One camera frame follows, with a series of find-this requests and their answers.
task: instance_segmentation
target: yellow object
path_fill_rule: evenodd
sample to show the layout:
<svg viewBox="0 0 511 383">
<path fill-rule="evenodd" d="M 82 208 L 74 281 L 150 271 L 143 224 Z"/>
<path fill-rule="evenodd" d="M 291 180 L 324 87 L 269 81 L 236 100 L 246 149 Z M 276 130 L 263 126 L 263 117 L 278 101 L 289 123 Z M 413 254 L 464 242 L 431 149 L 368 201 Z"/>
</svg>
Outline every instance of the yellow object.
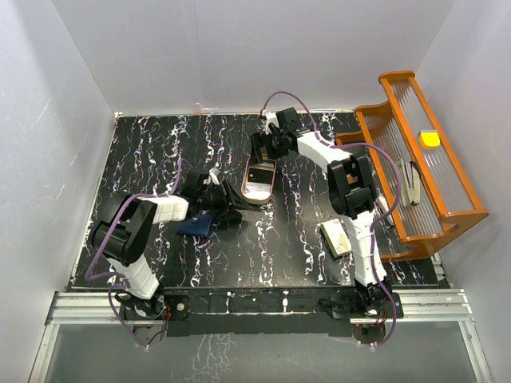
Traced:
<svg viewBox="0 0 511 383">
<path fill-rule="evenodd" d="M 435 130 L 421 130 L 418 136 L 424 149 L 438 148 L 440 146 L 440 137 Z"/>
</svg>

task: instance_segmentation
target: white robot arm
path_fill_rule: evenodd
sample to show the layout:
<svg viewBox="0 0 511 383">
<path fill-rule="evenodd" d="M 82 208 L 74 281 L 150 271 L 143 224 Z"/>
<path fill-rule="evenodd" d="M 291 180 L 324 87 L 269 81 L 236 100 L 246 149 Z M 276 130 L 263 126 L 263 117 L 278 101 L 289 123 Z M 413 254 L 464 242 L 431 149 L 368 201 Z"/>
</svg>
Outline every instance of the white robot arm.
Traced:
<svg viewBox="0 0 511 383">
<path fill-rule="evenodd" d="M 252 135 L 252 158 L 262 159 L 261 148 L 276 160 L 290 151 L 312 160 L 327 173 L 332 207 L 339 213 L 347 229 L 355 260 L 355 285 L 362 295 L 362 304 L 371 306 L 386 295 L 378 282 L 390 290 L 385 269 L 374 244 L 371 254 L 371 229 L 374 201 L 377 199 L 367 156 L 353 156 L 326 142 L 317 132 L 304 128 L 294 108 L 266 113 L 265 129 Z M 374 258 L 375 271 L 371 267 Z"/>
</svg>

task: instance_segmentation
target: metal frame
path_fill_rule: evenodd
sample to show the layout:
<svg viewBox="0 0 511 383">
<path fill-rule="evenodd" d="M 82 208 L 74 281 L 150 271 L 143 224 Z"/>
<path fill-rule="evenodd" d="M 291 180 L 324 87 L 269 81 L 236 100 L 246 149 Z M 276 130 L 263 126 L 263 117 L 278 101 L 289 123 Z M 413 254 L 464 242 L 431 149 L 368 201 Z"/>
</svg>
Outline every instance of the metal frame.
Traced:
<svg viewBox="0 0 511 383">
<path fill-rule="evenodd" d="M 48 367 L 50 367 L 53 349 L 57 342 L 59 328 L 59 325 L 46 325 L 38 355 L 35 358 L 34 367 L 32 367 L 32 372 L 30 373 L 29 383 L 44 383 Z"/>
<path fill-rule="evenodd" d="M 435 255 L 432 259 L 438 278 L 444 278 L 445 273 L 440 258 Z M 477 336 L 472 309 L 463 289 L 394 289 L 394 292 L 399 294 L 404 312 L 404 317 L 398 319 L 398 322 L 458 322 L 477 382 L 493 382 Z M 114 305 L 119 309 L 119 303 L 114 301 Z M 284 312 L 265 314 L 293 315 Z M 351 319 L 351 323 L 372 321 L 372 319 L 364 318 Z M 118 326 L 110 308 L 107 293 L 73 292 L 55 295 L 29 383 L 44 382 L 59 327 L 72 324 Z M 129 321 L 128 324 L 159 326 L 161 322 L 144 320 Z"/>
</svg>

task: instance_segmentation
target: orange wooden shelf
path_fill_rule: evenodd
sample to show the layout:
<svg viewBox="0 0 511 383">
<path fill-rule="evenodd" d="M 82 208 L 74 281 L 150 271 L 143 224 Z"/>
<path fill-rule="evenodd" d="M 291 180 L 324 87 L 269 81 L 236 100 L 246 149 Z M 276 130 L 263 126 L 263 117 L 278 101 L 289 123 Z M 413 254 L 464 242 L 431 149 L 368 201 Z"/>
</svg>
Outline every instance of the orange wooden shelf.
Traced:
<svg viewBox="0 0 511 383">
<path fill-rule="evenodd" d="M 385 150 L 395 161 L 414 161 L 421 176 L 421 202 L 402 201 L 392 215 L 400 247 L 380 251 L 383 260 L 423 259 L 433 255 L 488 212 L 477 197 L 446 134 L 411 71 L 384 73 L 379 78 L 388 101 L 355 110 L 361 130 L 340 133 L 337 144 L 365 141 Z M 418 140 L 422 130 L 435 130 L 441 145 L 424 149 Z M 384 159 L 369 149 L 389 206 L 394 202 L 395 178 Z"/>
</svg>

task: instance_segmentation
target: white backdrop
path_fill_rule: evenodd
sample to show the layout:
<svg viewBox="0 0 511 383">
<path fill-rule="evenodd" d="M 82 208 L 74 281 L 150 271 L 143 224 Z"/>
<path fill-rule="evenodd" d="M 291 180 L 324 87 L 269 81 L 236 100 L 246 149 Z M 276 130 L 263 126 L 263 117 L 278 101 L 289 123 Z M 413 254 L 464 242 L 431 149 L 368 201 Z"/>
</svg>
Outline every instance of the white backdrop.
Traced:
<svg viewBox="0 0 511 383">
<path fill-rule="evenodd" d="M 0 100 L 0 381 L 24 382 L 113 133 L 113 113 L 50 0 L 0 2 Z"/>
<path fill-rule="evenodd" d="M 53 0 L 110 107 L 125 115 L 381 102 L 417 69 L 451 0 Z M 287 107 L 277 99 L 273 106 Z"/>
<path fill-rule="evenodd" d="M 484 219 L 441 252 L 463 287 L 496 383 L 509 382 L 511 333 L 511 3 L 457 0 L 418 71 L 419 84 L 468 172 Z"/>
</svg>

